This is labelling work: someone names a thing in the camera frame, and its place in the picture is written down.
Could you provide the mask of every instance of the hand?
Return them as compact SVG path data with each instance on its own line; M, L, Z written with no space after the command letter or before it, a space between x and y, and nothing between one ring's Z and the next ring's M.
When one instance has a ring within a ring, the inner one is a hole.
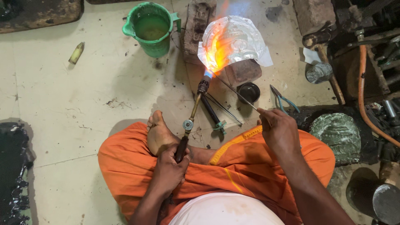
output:
M296 121L281 110L258 108L265 143L278 160L286 156L301 154L299 132Z
M189 156L185 155L183 160L177 164L174 154L178 144L174 144L161 153L157 158L153 178L149 189L161 198L166 199L179 184L185 181L185 173L189 166Z

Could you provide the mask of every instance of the orange dhoti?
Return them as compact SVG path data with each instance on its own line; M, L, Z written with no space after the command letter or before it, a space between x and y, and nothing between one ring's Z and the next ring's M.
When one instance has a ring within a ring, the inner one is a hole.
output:
M127 219L131 217L152 178L157 158L147 147L144 123L134 123L101 145L98 160L112 196ZM212 192L233 191L261 200L286 224L301 224L288 179L256 126L220 147L209 165L190 163L184 184L174 190L174 205L161 225L168 225L190 199ZM302 154L326 187L335 157L323 142L300 131Z

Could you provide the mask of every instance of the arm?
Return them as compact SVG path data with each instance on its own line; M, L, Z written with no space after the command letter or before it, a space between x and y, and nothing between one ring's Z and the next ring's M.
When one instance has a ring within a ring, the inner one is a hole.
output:
M261 114L264 140L289 180L304 225L354 225L301 154L296 121L277 109L257 111Z
M189 156L176 163L174 154L176 145L161 153L157 158L153 178L139 205L131 216L128 225L155 225L161 204L179 184L185 181L185 173L189 166Z

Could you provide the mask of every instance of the pliers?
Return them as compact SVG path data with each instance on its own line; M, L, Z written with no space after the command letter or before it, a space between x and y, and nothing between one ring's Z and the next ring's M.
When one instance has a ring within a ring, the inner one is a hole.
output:
M293 102L291 102L291 101L288 100L287 98L283 97L283 96L279 93L279 91L278 91L276 88L274 88L274 86L270 85L270 87L271 87L272 93L278 98L278 102L279 102L279 107L280 107L280 109L281 109L283 112L285 112L286 115L288 115L288 113L283 109L282 100L281 100L281 99L283 99L284 101L286 101L289 105L293 106L294 109L296 109L296 111L297 111L298 113L300 113L300 110L297 108L297 106L296 106Z

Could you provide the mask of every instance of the orange flame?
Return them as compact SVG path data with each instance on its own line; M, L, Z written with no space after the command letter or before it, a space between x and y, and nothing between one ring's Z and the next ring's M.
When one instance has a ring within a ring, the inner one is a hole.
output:
M225 16L228 6L229 1L225 0L222 4L220 13L216 16L217 19ZM233 38L224 37L226 32L225 27L222 27L217 23L215 23L213 26L215 35L212 37L210 47L206 49L206 58L208 61L208 69L210 69L216 75L219 75L218 71L222 70L229 63L227 56L233 51L230 45L233 41Z

